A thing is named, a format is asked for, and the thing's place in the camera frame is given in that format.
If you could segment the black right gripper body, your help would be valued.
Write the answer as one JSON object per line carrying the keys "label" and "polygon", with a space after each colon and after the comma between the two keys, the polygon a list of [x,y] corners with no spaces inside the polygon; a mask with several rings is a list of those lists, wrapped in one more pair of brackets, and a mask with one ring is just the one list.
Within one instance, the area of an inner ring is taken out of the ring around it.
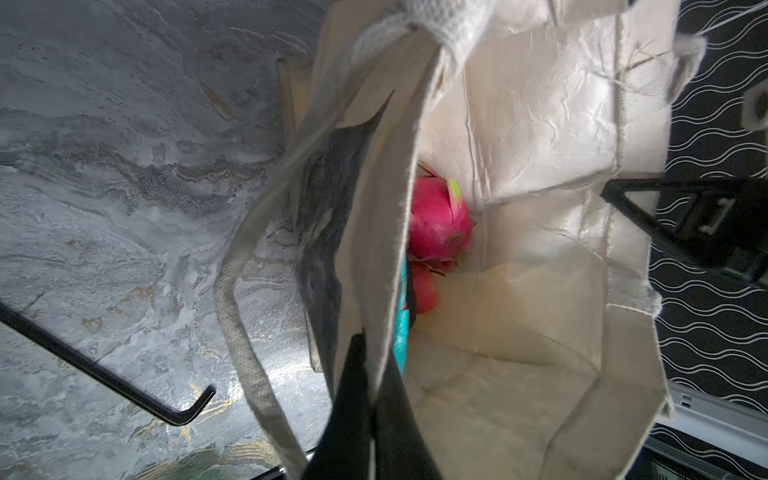
{"label": "black right gripper body", "polygon": [[702,269],[767,286],[767,181],[697,180],[682,184],[688,209],[677,226],[687,258]]}

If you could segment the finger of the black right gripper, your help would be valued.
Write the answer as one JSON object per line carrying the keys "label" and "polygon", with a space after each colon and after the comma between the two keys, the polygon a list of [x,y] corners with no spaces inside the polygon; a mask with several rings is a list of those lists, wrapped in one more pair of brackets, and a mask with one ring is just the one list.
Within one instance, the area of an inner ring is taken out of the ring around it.
{"label": "finger of the black right gripper", "polygon": [[[687,198],[688,209],[675,228],[663,225],[629,198],[631,193],[646,192]],[[724,264],[736,249],[730,233],[738,222],[736,180],[613,179],[601,197],[663,251],[691,264]]]}

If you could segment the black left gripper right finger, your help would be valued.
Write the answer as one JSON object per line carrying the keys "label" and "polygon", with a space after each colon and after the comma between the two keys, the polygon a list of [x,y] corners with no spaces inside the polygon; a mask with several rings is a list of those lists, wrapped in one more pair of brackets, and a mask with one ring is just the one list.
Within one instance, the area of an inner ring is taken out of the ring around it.
{"label": "black left gripper right finger", "polygon": [[374,403],[375,478],[442,479],[417,427],[394,356],[389,356]]}

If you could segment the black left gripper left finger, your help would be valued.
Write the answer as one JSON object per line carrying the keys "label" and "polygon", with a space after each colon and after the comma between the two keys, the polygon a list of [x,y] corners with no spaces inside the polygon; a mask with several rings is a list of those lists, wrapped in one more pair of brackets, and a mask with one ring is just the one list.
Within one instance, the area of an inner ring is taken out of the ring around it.
{"label": "black left gripper left finger", "polygon": [[328,424],[302,478],[365,480],[371,472],[371,407],[366,337],[349,344]]}

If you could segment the green pink snack bag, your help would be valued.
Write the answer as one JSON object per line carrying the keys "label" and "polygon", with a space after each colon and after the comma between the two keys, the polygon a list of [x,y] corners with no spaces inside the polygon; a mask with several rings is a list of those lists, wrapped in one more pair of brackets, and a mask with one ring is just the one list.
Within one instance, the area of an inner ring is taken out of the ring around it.
{"label": "green pink snack bag", "polygon": [[407,344],[410,329],[410,310],[407,306],[408,270],[407,260],[401,263],[397,310],[395,316],[393,354],[400,375],[404,374],[407,359]]}

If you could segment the cream canvas grocery bag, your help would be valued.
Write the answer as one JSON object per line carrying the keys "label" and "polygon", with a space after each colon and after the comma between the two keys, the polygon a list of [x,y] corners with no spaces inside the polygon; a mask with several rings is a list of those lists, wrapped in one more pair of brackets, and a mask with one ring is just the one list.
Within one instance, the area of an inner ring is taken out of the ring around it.
{"label": "cream canvas grocery bag", "polygon": [[[228,245],[216,314],[245,398],[286,474],[306,457],[247,338],[234,286],[290,202],[296,276],[333,402],[364,333],[374,403],[393,354],[442,479],[619,479],[667,387],[650,241],[601,197],[656,174],[671,107],[706,42],[676,1],[334,1],[291,69],[295,131]],[[455,179],[476,222],[448,272],[407,251],[418,162]],[[438,303],[416,312],[409,263]]]}

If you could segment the pink dragon fruit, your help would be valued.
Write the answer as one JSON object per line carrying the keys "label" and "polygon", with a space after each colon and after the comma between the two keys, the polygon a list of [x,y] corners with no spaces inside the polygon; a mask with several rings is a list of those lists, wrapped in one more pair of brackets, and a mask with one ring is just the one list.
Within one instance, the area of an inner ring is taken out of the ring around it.
{"label": "pink dragon fruit", "polygon": [[408,253],[440,272],[456,267],[469,252],[476,222],[458,182],[423,161],[414,179]]}

